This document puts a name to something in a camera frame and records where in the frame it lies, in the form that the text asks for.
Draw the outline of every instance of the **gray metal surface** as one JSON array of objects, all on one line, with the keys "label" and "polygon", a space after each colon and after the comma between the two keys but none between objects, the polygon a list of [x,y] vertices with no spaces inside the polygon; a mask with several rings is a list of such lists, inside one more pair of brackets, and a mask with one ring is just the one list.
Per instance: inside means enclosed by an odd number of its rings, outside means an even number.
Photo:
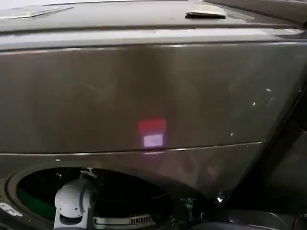
[{"label": "gray metal surface", "polygon": [[263,230],[261,226],[246,226],[246,225],[237,225],[237,224],[228,224],[228,223],[205,223],[195,226],[195,230]]},{"label": "gray metal surface", "polygon": [[0,32],[76,30],[80,28],[256,27],[291,28],[291,23],[223,7],[226,19],[185,19],[194,3],[188,1],[128,1],[65,5],[73,9],[33,19],[1,20]]},{"label": "gray metal surface", "polygon": [[235,7],[249,12],[260,13],[274,18],[296,23],[298,26],[307,22],[307,2],[295,0],[206,0],[215,4]]},{"label": "gray metal surface", "polygon": [[140,120],[165,118],[162,148],[271,137],[297,96],[305,43],[129,46],[0,54],[0,151],[143,149]]},{"label": "gray metal surface", "polygon": [[227,215],[231,223],[262,226],[267,229],[291,230],[295,222],[295,217],[255,210],[229,209],[223,214]]}]

